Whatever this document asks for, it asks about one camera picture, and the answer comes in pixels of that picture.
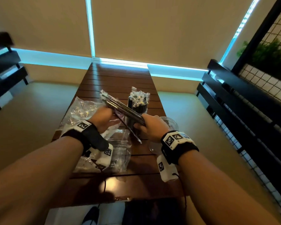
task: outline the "round plastic container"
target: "round plastic container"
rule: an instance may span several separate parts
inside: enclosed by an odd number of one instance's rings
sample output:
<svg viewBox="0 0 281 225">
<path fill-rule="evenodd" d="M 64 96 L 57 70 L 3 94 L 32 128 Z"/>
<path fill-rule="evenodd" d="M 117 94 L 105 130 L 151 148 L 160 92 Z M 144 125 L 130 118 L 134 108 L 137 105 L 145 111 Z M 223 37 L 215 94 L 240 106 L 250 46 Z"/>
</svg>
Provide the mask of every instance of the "round plastic container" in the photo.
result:
<svg viewBox="0 0 281 225">
<path fill-rule="evenodd" d="M 165 121 L 165 123 L 169 126 L 171 130 L 179 130 L 177 122 L 175 122 L 172 118 L 170 117 L 160 117 L 162 120 Z M 149 149 L 152 153 L 156 155 L 161 155 L 161 143 L 154 143 L 150 142 L 149 143 Z"/>
</svg>

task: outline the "green plant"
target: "green plant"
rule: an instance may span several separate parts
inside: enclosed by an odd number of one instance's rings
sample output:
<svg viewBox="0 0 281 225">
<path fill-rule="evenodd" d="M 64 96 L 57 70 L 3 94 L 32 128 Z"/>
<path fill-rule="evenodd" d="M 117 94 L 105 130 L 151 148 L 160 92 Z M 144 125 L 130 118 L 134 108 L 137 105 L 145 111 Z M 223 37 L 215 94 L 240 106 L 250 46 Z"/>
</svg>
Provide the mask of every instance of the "green plant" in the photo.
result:
<svg viewBox="0 0 281 225">
<path fill-rule="evenodd" d="M 237 52 L 238 57 L 247 45 L 248 42 L 245 41 L 243 47 Z M 271 43 L 260 43 L 248 64 L 281 80 L 281 42 L 274 39 Z"/>
</svg>

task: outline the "brown wooden tabletop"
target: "brown wooden tabletop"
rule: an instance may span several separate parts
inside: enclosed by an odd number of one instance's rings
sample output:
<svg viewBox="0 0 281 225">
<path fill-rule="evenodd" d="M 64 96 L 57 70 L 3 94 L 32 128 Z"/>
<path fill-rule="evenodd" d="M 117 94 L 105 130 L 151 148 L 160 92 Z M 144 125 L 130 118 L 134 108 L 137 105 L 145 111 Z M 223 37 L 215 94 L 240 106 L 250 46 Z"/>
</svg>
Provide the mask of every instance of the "brown wooden tabletop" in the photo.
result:
<svg viewBox="0 0 281 225">
<path fill-rule="evenodd" d="M 127 104 L 132 86 L 151 94 L 148 114 L 165 116 L 148 69 L 91 64 L 75 97 L 101 102 L 99 92 L 103 89 Z M 53 140 L 59 136 L 60 131 L 57 131 Z M 73 173 L 53 198 L 50 207 L 89 205 L 116 200 L 182 197 L 183 190 L 179 180 L 167 183 L 161 180 L 156 158 L 157 156 L 149 150 L 149 141 L 146 137 L 142 137 L 142 144 L 132 140 L 131 159 L 125 172 Z M 106 180 L 105 193 L 103 193 L 104 180 Z"/>
</svg>

